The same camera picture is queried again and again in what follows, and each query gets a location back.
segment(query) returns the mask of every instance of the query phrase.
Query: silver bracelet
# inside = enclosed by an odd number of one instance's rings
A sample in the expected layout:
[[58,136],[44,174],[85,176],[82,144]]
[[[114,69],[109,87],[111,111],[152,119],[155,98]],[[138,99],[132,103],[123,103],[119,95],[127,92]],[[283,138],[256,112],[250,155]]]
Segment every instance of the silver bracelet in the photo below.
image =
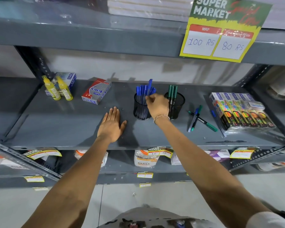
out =
[[155,120],[158,119],[158,118],[161,117],[161,116],[165,116],[165,117],[167,117],[167,118],[170,120],[170,117],[169,117],[168,115],[162,114],[162,115],[157,116],[157,117],[153,120],[153,123],[154,123],[155,125],[157,125],[156,122],[155,122]]

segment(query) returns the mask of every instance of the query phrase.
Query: hand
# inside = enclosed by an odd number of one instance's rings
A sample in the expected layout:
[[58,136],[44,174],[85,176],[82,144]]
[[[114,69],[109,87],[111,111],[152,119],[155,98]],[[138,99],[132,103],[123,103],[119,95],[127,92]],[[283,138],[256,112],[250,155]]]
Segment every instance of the hand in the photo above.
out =
[[163,95],[152,94],[150,96],[146,96],[146,102],[153,119],[155,119],[159,115],[168,115],[169,100]]
[[116,142],[122,135],[127,125],[127,121],[124,121],[119,126],[120,112],[119,109],[114,106],[114,109],[110,109],[109,113],[105,113],[102,123],[99,126],[97,137],[108,138],[110,142]]

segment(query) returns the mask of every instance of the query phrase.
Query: white wall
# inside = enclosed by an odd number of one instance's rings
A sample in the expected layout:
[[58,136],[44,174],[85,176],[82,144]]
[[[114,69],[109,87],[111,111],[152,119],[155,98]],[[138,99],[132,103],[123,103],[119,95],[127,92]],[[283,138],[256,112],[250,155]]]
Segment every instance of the white wall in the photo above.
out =
[[35,78],[15,47],[11,45],[0,45],[0,76]]
[[233,85],[253,64],[42,49],[53,72],[74,72],[78,79],[100,77],[115,81],[174,82]]

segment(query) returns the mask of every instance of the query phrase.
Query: floor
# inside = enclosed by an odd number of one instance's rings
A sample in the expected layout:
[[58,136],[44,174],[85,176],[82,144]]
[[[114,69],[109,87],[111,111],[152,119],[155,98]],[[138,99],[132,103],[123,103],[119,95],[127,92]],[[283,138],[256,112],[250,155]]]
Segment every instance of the floor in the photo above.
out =
[[[285,210],[285,174],[239,175],[255,197]],[[21,227],[48,191],[32,188],[0,189],[0,228]],[[131,208],[149,204],[179,215],[220,223],[192,182],[97,185],[83,228],[96,228]]]

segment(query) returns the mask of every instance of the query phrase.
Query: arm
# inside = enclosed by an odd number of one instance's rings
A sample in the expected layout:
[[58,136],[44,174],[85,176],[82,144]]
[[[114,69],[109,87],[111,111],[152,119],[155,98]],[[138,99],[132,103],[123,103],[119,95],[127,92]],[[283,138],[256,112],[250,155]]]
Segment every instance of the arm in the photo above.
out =
[[94,144],[53,186],[22,228],[82,226],[102,159],[125,129],[127,122],[119,126],[119,119],[116,107],[105,114]]
[[[153,118],[168,115],[168,100],[162,95],[154,94],[146,99]],[[182,134],[167,117],[159,117],[156,124],[163,130],[184,169],[210,208],[226,227],[244,228],[252,215],[270,211],[219,162]]]

